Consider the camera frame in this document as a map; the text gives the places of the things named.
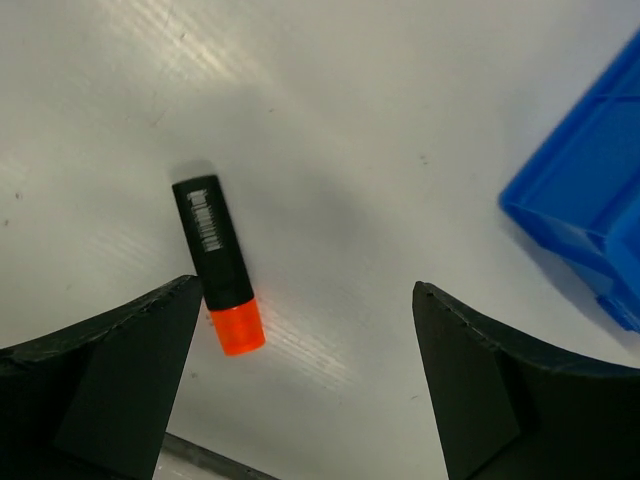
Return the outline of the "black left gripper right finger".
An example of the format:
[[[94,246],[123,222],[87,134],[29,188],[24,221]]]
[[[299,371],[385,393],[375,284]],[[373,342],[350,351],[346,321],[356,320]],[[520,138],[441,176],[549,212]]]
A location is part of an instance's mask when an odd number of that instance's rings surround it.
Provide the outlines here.
[[[433,284],[412,310],[452,479],[635,479],[639,372],[481,314]]]

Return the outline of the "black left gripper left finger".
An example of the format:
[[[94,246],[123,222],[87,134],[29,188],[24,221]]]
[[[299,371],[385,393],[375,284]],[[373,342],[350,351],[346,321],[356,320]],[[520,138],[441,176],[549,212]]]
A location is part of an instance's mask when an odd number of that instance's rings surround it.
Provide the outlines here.
[[[2,349],[2,478],[152,478],[201,298],[184,275]]]

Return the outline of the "orange highlighter marker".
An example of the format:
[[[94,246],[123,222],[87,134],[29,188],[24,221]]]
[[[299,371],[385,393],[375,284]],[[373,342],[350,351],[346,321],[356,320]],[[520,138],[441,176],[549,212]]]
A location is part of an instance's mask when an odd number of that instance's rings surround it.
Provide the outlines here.
[[[259,349],[266,342],[262,319],[219,177],[186,179],[172,192],[224,354]]]

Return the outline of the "blue compartment tray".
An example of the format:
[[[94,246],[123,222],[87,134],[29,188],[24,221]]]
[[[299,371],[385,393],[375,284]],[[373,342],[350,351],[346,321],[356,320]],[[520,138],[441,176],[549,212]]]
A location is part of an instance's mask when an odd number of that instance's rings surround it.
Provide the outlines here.
[[[499,196],[623,329],[639,329],[639,38],[633,36]]]

